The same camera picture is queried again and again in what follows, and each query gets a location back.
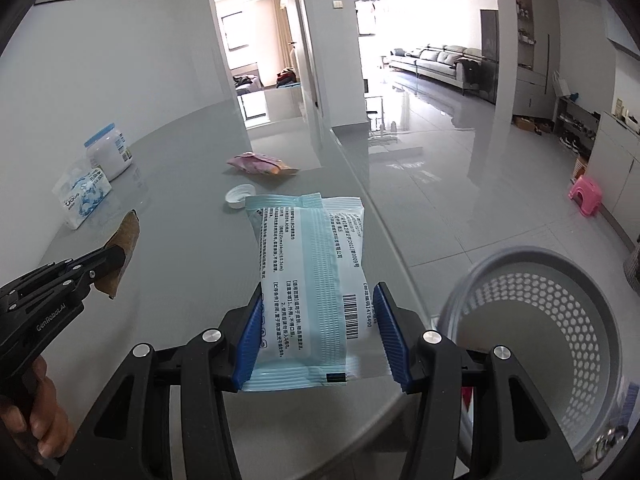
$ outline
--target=silver screw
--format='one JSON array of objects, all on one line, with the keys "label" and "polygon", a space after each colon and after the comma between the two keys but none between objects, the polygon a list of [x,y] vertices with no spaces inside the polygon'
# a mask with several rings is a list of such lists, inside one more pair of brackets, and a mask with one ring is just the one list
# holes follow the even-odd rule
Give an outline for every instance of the silver screw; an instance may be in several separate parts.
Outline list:
[{"label": "silver screw", "polygon": [[442,341],[442,336],[435,330],[427,330],[427,332],[422,334],[422,339],[424,339],[427,343],[437,345],[440,341]]},{"label": "silver screw", "polygon": [[498,359],[502,359],[504,361],[511,357],[511,350],[506,346],[497,346],[494,348],[494,354]]},{"label": "silver screw", "polygon": [[133,355],[135,355],[135,357],[144,357],[149,352],[151,352],[151,348],[149,348],[149,345],[145,345],[144,343],[133,349]]},{"label": "silver screw", "polygon": [[220,330],[216,330],[215,328],[211,330],[207,330],[204,334],[202,334],[202,338],[207,343],[215,343],[221,337],[222,337],[222,332],[220,332]]}]

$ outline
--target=barcode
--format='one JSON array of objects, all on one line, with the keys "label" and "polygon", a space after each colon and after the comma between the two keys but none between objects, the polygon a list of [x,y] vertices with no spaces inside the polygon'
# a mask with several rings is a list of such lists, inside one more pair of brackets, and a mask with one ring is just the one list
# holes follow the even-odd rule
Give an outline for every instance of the barcode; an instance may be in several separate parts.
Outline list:
[{"label": "barcode", "polygon": [[344,322],[347,327],[347,339],[358,338],[358,303],[355,294],[345,294],[342,297],[344,305]]}]

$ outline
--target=pink wrapper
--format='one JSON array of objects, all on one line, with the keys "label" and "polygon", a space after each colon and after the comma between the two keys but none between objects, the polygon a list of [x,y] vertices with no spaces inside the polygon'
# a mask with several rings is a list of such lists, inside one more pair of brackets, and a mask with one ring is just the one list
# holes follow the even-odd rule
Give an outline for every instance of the pink wrapper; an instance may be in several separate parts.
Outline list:
[{"label": "pink wrapper", "polygon": [[290,168],[284,162],[269,155],[261,153],[245,152],[242,155],[230,158],[227,164],[249,174],[295,174],[295,168]]}]

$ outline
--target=curtain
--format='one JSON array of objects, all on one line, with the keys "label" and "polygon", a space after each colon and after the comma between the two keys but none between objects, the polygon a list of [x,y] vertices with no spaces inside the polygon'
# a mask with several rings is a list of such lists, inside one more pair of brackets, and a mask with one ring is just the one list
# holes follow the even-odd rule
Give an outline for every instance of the curtain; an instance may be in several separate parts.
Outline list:
[{"label": "curtain", "polygon": [[291,30],[289,28],[289,17],[287,16],[287,9],[280,5],[280,0],[271,0],[273,4],[273,10],[276,15],[276,26],[278,28],[278,48],[280,50],[280,57],[283,60],[283,67],[290,66],[289,53],[291,51],[290,43]]}]

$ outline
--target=pink stool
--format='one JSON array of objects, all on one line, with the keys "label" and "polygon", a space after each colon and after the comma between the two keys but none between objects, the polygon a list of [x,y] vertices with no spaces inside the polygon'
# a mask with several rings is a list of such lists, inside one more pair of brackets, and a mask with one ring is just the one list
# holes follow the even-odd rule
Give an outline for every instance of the pink stool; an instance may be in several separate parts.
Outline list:
[{"label": "pink stool", "polygon": [[580,176],[569,192],[569,198],[573,200],[577,195],[582,198],[580,212],[583,216],[595,215],[602,202],[602,190],[600,186],[588,176]]}]

